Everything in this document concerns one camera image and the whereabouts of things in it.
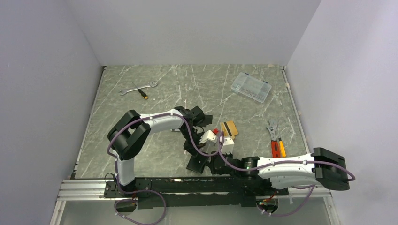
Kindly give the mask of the tan wooden block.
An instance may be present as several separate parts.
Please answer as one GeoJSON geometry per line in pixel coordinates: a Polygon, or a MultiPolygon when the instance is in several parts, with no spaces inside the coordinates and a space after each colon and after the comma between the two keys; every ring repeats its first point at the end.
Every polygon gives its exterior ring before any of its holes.
{"type": "Polygon", "coordinates": [[[232,140],[236,138],[239,134],[237,127],[232,120],[228,120],[220,123],[221,130],[224,132],[224,135],[230,137],[232,140]]]}

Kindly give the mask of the black leather card holder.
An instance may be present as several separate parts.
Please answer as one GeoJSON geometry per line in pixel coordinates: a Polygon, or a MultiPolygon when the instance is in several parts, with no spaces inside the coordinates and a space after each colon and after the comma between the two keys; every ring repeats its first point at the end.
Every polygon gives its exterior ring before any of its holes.
{"type": "Polygon", "coordinates": [[[196,156],[191,156],[186,166],[186,169],[198,174],[202,174],[208,159],[209,157],[203,156],[201,154],[196,156]]]}

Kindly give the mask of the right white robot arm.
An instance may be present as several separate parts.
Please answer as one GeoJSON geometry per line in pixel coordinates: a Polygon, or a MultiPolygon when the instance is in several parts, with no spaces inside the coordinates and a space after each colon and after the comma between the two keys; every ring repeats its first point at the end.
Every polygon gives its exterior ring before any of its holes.
{"type": "Polygon", "coordinates": [[[355,176],[346,168],[345,158],[325,148],[295,157],[246,157],[232,154],[212,156],[207,164],[211,174],[230,175],[243,186],[259,188],[269,195],[289,187],[321,185],[329,190],[346,191],[355,176]]]}

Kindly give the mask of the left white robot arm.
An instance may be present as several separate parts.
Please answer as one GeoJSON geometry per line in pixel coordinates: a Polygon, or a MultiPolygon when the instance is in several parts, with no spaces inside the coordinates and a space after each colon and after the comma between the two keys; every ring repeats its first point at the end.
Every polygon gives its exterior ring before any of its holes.
{"type": "Polygon", "coordinates": [[[119,180],[116,191],[124,197],[134,193],[135,156],[141,151],[148,136],[171,129],[180,131],[185,139],[183,149],[191,154],[187,170],[203,173],[207,157],[198,150],[204,146],[200,143],[204,132],[197,132],[195,128],[205,127],[212,122],[212,115],[204,114],[198,106],[193,109],[177,106],[154,114],[127,111],[107,135],[110,141],[107,153],[116,161],[115,172],[119,180]]]}

